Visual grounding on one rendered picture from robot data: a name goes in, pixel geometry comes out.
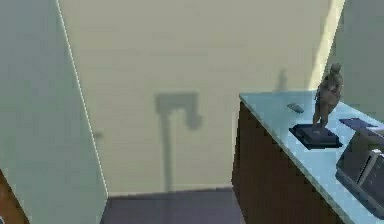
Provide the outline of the bronze human figure statue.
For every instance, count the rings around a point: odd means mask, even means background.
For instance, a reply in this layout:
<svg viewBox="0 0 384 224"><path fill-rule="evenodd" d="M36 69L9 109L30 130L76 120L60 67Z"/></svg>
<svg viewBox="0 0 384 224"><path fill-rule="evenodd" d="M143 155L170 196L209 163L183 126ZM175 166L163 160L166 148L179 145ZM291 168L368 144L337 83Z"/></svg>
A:
<svg viewBox="0 0 384 224"><path fill-rule="evenodd" d="M339 137L326 128L329 115L341 99L343 77L340 74L342 65L334 63L329 73L318 85L315 94L314 113L311 124L296 124L289 131L309 150L339 148L342 143Z"/></svg>

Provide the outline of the small grey remote control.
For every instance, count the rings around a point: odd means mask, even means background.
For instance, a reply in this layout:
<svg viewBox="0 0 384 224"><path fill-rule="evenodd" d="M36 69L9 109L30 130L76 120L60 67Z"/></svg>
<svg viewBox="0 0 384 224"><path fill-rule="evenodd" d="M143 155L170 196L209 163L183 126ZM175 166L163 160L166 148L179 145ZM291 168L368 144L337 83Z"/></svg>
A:
<svg viewBox="0 0 384 224"><path fill-rule="evenodd" d="M304 109L300 105L298 105L296 103L290 103L290 104L287 105L287 107L290 108L291 110L293 110L294 112L298 113L298 114L301 114L301 113L304 112Z"/></svg>

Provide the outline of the brown cabinet with glass top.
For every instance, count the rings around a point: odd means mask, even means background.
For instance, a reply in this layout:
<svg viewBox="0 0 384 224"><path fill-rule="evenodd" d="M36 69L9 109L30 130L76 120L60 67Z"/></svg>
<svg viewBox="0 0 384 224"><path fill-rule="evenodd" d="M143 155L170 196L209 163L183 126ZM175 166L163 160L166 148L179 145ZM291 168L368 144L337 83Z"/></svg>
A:
<svg viewBox="0 0 384 224"><path fill-rule="evenodd" d="M384 224L335 177L336 163L354 135L340 119L360 118L377 126L379 121L340 103L327 128L342 146L309 150L289 129L312 122L312 91L242 93L239 98L232 184L246 224ZM290 103L304 112L294 112Z"/></svg>

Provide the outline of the dark blue flat book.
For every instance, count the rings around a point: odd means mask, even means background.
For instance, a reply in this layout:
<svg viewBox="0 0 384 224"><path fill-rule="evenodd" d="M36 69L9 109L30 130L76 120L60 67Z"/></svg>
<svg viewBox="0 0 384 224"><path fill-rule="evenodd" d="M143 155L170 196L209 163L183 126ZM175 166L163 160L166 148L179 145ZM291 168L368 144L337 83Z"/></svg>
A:
<svg viewBox="0 0 384 224"><path fill-rule="evenodd" d="M340 122L355 131L367 131L376 128L376 125L370 124L360 118L340 119Z"/></svg>

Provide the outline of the brown wooden furniture corner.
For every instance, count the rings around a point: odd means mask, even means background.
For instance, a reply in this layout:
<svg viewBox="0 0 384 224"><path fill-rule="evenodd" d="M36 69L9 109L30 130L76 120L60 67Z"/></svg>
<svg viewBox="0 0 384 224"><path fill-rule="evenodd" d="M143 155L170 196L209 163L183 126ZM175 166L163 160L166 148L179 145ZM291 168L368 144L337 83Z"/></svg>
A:
<svg viewBox="0 0 384 224"><path fill-rule="evenodd" d="M0 170L0 224L30 224L12 188Z"/></svg>

